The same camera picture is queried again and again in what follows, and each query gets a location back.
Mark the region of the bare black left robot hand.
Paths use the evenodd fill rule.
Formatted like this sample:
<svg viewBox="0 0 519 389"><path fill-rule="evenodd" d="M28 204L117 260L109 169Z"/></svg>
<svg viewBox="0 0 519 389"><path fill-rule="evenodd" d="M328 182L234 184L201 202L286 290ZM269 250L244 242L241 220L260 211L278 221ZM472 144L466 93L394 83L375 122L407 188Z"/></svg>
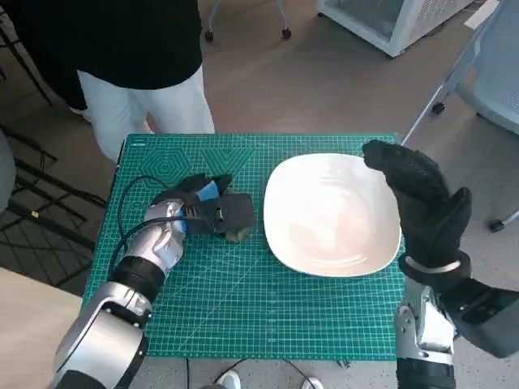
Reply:
<svg viewBox="0 0 519 389"><path fill-rule="evenodd" d="M227 191L233 180L232 174L208 176L205 173L191 175L182 179L176 186L163 192L167 199L187 199L196 196L200 201L216 199Z"/></svg>

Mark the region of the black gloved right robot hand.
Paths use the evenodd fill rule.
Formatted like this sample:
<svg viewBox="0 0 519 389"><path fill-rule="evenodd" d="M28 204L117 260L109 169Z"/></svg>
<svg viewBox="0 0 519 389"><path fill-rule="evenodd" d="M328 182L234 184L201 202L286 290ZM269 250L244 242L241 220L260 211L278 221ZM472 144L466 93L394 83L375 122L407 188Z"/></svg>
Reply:
<svg viewBox="0 0 519 389"><path fill-rule="evenodd" d="M470 190L452 193L439 166L420 151L380 140L362 151L365 165L384 175L397 200L404 263L428 273L460 267L461 237L472 213Z"/></svg>

